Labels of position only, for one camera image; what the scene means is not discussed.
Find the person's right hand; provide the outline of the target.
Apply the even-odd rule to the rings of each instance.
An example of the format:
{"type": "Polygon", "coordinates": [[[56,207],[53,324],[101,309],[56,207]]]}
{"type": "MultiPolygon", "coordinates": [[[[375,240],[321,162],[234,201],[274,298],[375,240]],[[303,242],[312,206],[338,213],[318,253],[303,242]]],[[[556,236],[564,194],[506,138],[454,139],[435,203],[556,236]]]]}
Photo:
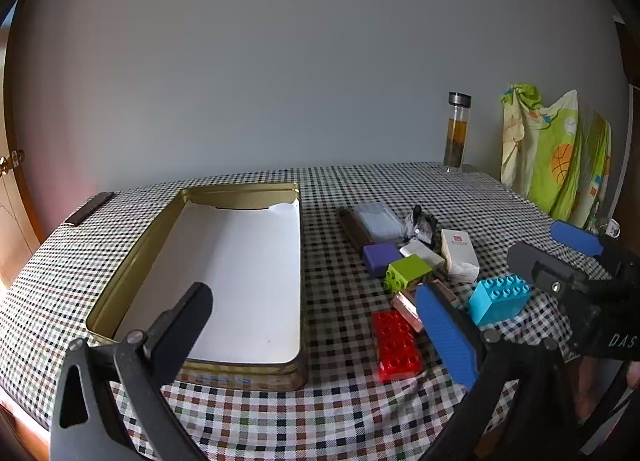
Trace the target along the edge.
{"type": "Polygon", "coordinates": [[[577,370],[574,403],[579,423],[602,425],[614,417],[639,418],[639,363],[584,356],[577,370]]]}

